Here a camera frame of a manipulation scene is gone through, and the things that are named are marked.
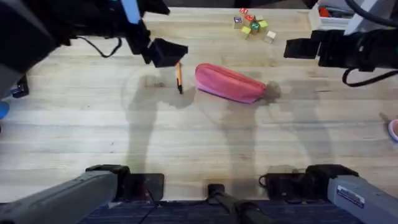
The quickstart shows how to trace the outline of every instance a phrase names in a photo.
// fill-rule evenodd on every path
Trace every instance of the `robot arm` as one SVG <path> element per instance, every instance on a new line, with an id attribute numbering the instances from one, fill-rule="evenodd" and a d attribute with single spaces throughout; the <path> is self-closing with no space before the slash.
<path id="1" fill-rule="evenodd" d="M 386 27 L 382 25 L 397 23 L 381 17 L 381 15 L 391 15 L 396 0 L 365 0 L 362 3 L 363 9 L 352 0 L 346 2 L 355 8 L 354 12 L 367 15 L 366 18 L 355 14 L 345 31 L 315 30 L 311 38 L 288 40 L 284 57 L 303 59 L 318 57 L 320 67 L 346 68 L 343 83 L 350 87 L 372 84 L 396 75 L 398 71 L 392 71 L 359 83 L 347 82 L 348 74 L 354 69 L 360 72 L 373 72 L 375 68 L 398 69 L 396 50 L 398 29 L 385 29 Z"/>
<path id="2" fill-rule="evenodd" d="M 174 66 L 188 47 L 151 42 L 145 12 L 170 11 L 162 0 L 0 0 L 0 20 L 8 21 L 0 24 L 0 98 L 32 66 L 81 35 L 125 38 L 146 64 Z"/>

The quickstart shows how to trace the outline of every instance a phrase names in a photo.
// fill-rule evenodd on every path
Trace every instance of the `toy block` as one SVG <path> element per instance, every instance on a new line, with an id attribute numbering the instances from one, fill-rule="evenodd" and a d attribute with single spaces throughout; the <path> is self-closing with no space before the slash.
<path id="1" fill-rule="evenodd" d="M 253 24 L 251 24 L 251 34 L 256 35 L 258 34 L 260 29 L 260 25 L 258 23 L 253 22 Z"/>
<path id="2" fill-rule="evenodd" d="M 249 10 L 246 8 L 241 8 L 239 10 L 239 13 L 241 14 L 242 17 L 245 17 L 248 14 Z"/>
<path id="3" fill-rule="evenodd" d="M 241 17 L 234 17 L 233 28 L 234 29 L 242 29 L 243 21 Z"/>
<path id="4" fill-rule="evenodd" d="M 256 21 L 260 22 L 264 20 L 264 16 L 256 16 Z"/>
<path id="5" fill-rule="evenodd" d="M 275 32 L 268 31 L 266 36 L 265 36 L 265 38 L 264 38 L 264 41 L 267 42 L 268 44 L 271 44 L 274 41 L 275 37 L 276 37 L 276 33 Z"/>
<path id="6" fill-rule="evenodd" d="M 250 32 L 251 32 L 251 29 L 248 28 L 248 27 L 246 27 L 246 26 L 244 26 L 244 27 L 242 27 L 242 29 L 241 29 L 241 31 L 240 31 L 240 36 L 241 36 L 243 39 L 246 40 L 246 39 L 249 37 Z"/>
<path id="7" fill-rule="evenodd" d="M 259 21 L 258 24 L 260 26 L 259 32 L 265 33 L 268 28 L 268 23 L 266 21 Z"/>
<path id="8" fill-rule="evenodd" d="M 246 15 L 243 19 L 243 25 L 247 26 L 247 27 L 251 27 L 251 24 L 253 24 L 255 19 L 256 19 L 256 17 L 254 17 L 252 15 Z"/>

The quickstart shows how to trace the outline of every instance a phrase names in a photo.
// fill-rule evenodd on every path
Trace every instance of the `black cable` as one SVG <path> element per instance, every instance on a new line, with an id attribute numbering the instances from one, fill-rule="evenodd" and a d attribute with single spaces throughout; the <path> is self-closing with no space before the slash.
<path id="1" fill-rule="evenodd" d="M 387 73 L 384 73 L 384 74 L 382 74 L 382 75 L 379 75 L 379 76 L 377 76 L 377 77 L 370 78 L 370 79 L 365 80 L 365 81 L 356 82 L 356 83 L 347 83 L 348 75 L 349 75 L 349 73 L 350 73 L 351 71 L 353 71 L 354 69 L 356 69 L 356 68 L 349 68 L 349 69 L 347 69 L 347 70 L 344 72 L 344 74 L 343 74 L 343 83 L 344 83 L 345 85 L 348 85 L 349 87 L 359 87 L 359 86 L 369 85 L 369 84 L 376 83 L 376 82 L 378 82 L 378 81 L 381 81 L 381 80 L 383 80 L 383 79 L 386 79 L 386 78 L 389 78 L 389 77 L 391 77 L 391 76 L 394 76 L 394 75 L 397 75 L 397 74 L 398 74 L 398 70 L 394 70 L 394 71 L 387 72 Z"/>
<path id="2" fill-rule="evenodd" d="M 154 210 L 156 210 L 156 208 L 157 208 L 157 205 L 154 206 L 154 207 L 152 207 L 152 208 L 141 218 L 141 220 L 139 220 L 139 222 L 138 222 L 137 224 L 143 223 L 143 222 L 145 221 L 145 219 L 146 219 Z"/>
<path id="3" fill-rule="evenodd" d="M 364 19 L 367 19 L 376 24 L 395 27 L 398 28 L 398 22 L 395 22 L 391 19 L 385 19 L 380 16 L 376 16 L 371 14 L 370 12 L 366 12 L 361 6 L 359 6 L 354 0 L 345 0 L 347 5 L 358 15 L 362 16 Z"/>
<path id="4" fill-rule="evenodd" d="M 259 177 L 259 185 L 260 185 L 262 188 L 264 188 L 264 189 L 267 188 L 267 185 L 265 184 L 265 180 L 264 180 L 264 183 L 262 183 L 262 180 L 265 179 L 265 178 L 266 178 L 265 175 L 262 175 L 262 176 Z"/>
<path id="5" fill-rule="evenodd" d="M 93 44 L 91 41 L 89 41 L 88 39 L 84 38 L 84 37 L 77 37 L 78 39 L 82 39 L 85 40 L 88 44 L 90 44 L 92 47 L 94 47 L 95 50 L 98 51 L 98 53 L 101 55 L 101 57 L 103 58 L 108 58 L 112 55 L 114 55 L 119 48 L 122 46 L 122 39 L 120 37 L 118 37 L 118 44 L 117 46 L 112 50 L 112 52 L 109 55 L 105 55 L 104 53 L 102 53 L 102 51 L 95 45 Z"/>
<path id="6" fill-rule="evenodd" d="M 154 197 L 153 197 L 153 195 L 152 195 L 152 192 L 147 188 L 146 185 L 144 185 L 144 188 L 145 188 L 145 190 L 147 191 L 147 193 L 149 194 L 149 197 L 150 197 L 151 202 L 154 203 L 155 206 L 153 206 L 153 207 L 152 207 L 152 208 L 139 220 L 139 222 L 138 222 L 137 224 L 142 224 L 142 223 L 145 221 L 145 219 L 146 219 L 153 211 L 155 211 L 157 208 L 160 207 L 160 205 L 157 204 L 157 203 L 155 202 Z"/>

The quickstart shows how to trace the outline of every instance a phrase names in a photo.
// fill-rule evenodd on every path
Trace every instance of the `gray robot arm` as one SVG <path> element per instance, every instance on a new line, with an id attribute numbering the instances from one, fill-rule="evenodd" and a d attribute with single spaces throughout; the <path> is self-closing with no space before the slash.
<path id="1" fill-rule="evenodd" d="M 0 207 L 0 224 L 77 223 L 123 193 L 125 166 L 88 168 L 81 176 Z"/>

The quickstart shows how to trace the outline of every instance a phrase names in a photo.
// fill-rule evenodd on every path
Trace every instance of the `label sticker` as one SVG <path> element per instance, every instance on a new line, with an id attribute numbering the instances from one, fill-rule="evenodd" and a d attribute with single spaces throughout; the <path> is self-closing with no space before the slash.
<path id="1" fill-rule="evenodd" d="M 359 196 L 358 194 L 348 190 L 345 187 L 337 185 L 337 194 L 342 196 L 343 198 L 349 200 L 353 204 L 364 208 L 365 207 L 365 198 Z"/>
<path id="2" fill-rule="evenodd" d="M 235 22 L 242 22 L 242 18 L 240 17 L 234 17 Z"/>

